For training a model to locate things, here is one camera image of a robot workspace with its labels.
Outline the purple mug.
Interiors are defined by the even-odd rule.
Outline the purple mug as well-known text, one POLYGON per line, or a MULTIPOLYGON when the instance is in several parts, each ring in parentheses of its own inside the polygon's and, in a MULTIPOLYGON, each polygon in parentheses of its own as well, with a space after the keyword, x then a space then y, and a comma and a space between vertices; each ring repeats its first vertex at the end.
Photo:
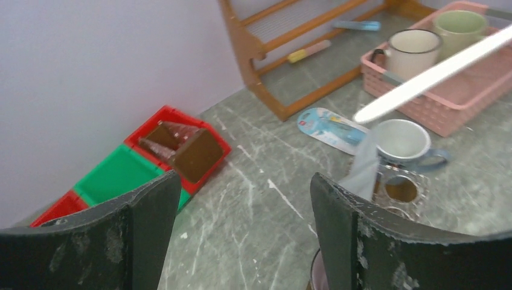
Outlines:
POLYGON ((322 252, 319 248, 315 253, 310 267, 310 279, 306 290, 329 290, 322 252))

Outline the grey-blue mug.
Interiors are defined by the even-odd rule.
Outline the grey-blue mug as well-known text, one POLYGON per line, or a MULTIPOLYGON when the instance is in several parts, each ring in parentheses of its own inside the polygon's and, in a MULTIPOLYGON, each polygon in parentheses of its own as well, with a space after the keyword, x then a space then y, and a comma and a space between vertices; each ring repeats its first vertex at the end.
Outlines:
POLYGON ((386 120, 376 125, 372 133, 383 165, 424 173, 441 169, 452 159, 448 151, 431 148, 429 133, 413 121, 386 120))

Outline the white toothbrush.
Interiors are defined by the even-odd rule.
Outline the white toothbrush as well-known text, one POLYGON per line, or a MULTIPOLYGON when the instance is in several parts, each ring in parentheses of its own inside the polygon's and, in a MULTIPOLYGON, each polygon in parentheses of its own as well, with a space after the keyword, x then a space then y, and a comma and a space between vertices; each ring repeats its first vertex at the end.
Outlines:
POLYGON ((358 124, 366 124, 386 115, 468 66, 494 53, 509 42, 511 42, 510 25, 372 101, 354 114, 353 121, 358 124))

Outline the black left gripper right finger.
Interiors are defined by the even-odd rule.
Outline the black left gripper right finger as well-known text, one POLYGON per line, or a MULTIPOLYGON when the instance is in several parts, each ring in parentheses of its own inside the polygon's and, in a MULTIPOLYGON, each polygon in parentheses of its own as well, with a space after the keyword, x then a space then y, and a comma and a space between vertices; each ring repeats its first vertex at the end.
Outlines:
POLYGON ((511 233, 454 233, 419 224, 346 191, 310 182, 330 289, 510 289, 511 233))

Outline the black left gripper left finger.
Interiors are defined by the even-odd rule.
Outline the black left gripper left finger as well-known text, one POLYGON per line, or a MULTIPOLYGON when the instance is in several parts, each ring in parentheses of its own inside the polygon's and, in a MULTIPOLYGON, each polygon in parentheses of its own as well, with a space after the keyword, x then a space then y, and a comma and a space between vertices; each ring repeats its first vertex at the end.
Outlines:
POLYGON ((181 189, 170 171, 39 227, 1 230, 1 288, 156 289, 181 189))

